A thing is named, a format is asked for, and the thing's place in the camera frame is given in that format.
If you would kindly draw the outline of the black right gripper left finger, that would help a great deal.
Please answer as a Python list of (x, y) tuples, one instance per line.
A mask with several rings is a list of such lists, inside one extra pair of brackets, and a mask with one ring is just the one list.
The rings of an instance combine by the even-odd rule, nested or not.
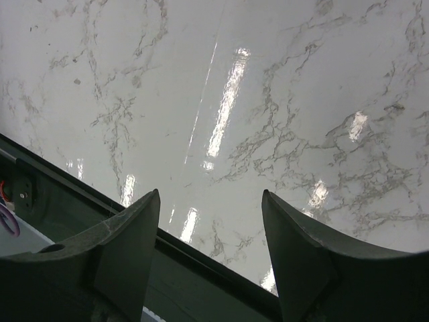
[(140, 321), (160, 194), (38, 253), (1, 259), (2, 321)]

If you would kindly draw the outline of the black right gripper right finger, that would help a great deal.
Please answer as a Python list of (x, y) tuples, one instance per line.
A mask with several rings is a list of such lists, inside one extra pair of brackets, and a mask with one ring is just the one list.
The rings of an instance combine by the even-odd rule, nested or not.
[(270, 191), (261, 202), (284, 321), (427, 321), (428, 253), (341, 233)]

